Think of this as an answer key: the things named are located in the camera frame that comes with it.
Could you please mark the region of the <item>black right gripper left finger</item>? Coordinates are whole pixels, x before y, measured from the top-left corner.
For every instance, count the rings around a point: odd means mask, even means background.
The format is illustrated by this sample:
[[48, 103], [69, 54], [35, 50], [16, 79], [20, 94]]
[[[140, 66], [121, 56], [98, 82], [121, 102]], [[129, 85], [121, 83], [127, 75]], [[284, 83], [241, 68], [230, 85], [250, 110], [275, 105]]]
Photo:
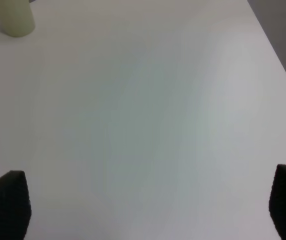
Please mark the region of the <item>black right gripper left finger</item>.
[[25, 172], [11, 170], [0, 177], [0, 240], [23, 240], [31, 216]]

